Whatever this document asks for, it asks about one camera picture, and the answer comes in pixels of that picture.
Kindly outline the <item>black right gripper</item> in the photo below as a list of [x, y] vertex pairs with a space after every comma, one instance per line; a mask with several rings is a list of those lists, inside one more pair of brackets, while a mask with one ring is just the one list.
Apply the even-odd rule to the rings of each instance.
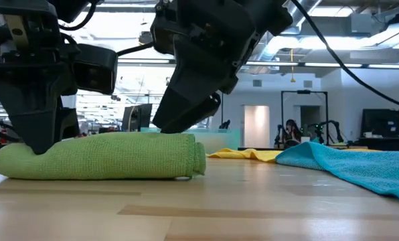
[[236, 71], [263, 35], [278, 35], [292, 23], [280, 1], [178, 1], [183, 31], [173, 38], [176, 67], [153, 124], [162, 133], [182, 133], [214, 116], [221, 104], [217, 91], [234, 88]]

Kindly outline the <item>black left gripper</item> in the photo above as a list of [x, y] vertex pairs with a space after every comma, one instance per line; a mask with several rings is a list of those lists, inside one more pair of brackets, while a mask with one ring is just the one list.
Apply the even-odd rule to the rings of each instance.
[[0, 0], [0, 103], [36, 154], [80, 134], [76, 109], [63, 107], [61, 99], [76, 93], [76, 83], [69, 67], [58, 63], [80, 55], [59, 24], [79, 14], [79, 1]]

